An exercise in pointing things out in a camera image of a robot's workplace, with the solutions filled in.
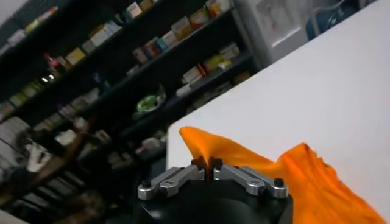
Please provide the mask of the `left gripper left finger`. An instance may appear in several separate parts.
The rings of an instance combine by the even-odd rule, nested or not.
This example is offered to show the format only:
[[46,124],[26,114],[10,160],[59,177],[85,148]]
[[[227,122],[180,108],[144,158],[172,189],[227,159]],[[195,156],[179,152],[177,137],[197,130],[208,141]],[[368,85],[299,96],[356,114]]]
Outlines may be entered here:
[[172,167],[151,180],[144,180],[137,188],[138,198],[152,200],[160,192],[167,197],[172,197],[179,193],[179,189],[186,182],[203,180],[205,172],[204,158],[201,156],[192,159],[191,164],[187,167]]

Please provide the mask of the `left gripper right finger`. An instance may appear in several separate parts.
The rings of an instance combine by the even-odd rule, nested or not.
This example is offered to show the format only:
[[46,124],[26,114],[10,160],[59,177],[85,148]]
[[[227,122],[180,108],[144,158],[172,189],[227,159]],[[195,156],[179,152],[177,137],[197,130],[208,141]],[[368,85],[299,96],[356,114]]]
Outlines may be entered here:
[[266,191],[274,198],[288,197],[288,186],[282,178],[267,177],[249,166],[224,164],[222,159],[213,157],[210,158],[210,168],[214,180],[233,180],[250,195],[259,196]]

